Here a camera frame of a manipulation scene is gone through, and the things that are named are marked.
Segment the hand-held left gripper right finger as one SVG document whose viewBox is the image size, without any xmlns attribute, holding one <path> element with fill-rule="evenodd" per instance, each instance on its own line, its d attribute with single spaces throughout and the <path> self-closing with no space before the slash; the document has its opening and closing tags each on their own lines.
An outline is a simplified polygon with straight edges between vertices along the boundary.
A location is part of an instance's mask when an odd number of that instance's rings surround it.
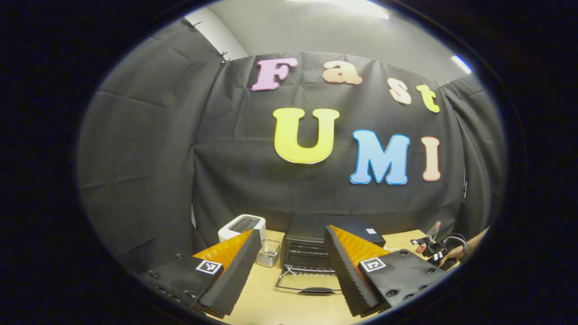
<svg viewBox="0 0 578 325">
<path fill-rule="evenodd" d="M 407 249 L 386 249 L 328 225 L 324 244 L 353 316 L 370 316 L 421 296 L 446 270 Z"/>
</svg>

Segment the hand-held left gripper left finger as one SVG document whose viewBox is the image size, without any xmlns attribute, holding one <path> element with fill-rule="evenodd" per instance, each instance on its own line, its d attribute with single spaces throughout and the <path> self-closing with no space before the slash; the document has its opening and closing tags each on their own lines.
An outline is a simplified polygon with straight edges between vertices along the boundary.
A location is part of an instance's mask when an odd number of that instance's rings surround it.
<svg viewBox="0 0 578 325">
<path fill-rule="evenodd" d="M 260 249 L 260 231 L 251 229 L 143 271 L 141 278 L 166 300 L 223 319 L 233 312 Z"/>
</svg>

